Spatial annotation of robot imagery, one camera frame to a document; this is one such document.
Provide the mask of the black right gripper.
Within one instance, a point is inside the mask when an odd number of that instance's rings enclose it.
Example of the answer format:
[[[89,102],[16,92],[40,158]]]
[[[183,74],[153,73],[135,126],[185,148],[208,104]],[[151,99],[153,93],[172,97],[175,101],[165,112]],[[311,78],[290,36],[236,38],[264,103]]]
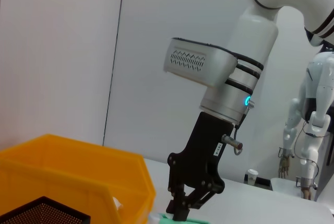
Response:
[[[170,153],[168,165],[170,200],[166,212],[174,221],[186,221],[189,208],[200,209],[214,195],[221,194],[224,181],[218,174],[218,163],[225,149],[223,135],[232,133],[233,124],[201,112],[185,148]],[[185,199],[184,185],[193,190]]]

